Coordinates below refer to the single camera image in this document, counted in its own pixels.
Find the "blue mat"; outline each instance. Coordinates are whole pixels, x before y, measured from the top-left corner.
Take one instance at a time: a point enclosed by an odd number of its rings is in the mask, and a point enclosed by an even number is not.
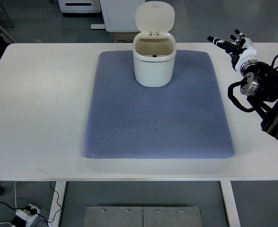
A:
[[[171,81],[143,87],[132,51],[103,52],[93,88],[87,158],[228,158],[233,143],[206,52],[177,50]]]

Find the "robotic hand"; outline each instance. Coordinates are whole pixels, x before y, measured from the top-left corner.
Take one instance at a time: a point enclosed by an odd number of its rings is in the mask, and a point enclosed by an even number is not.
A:
[[[257,51],[249,38],[239,30],[235,30],[238,38],[231,35],[235,44],[208,36],[209,42],[225,50],[231,56],[233,69],[240,72],[243,79],[228,88],[228,97],[232,103],[245,112],[256,111],[262,118],[262,130],[278,140],[278,66],[271,66],[257,59]],[[252,108],[247,109],[233,95],[233,89],[240,86],[240,92],[247,96]],[[275,104],[269,107],[265,102]]]

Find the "trash bin lid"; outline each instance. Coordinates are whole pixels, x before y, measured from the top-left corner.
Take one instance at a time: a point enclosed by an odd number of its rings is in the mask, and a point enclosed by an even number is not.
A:
[[[159,32],[171,30],[175,20],[173,7],[162,1],[147,1],[141,4],[135,13],[135,22],[141,32],[159,29]]]

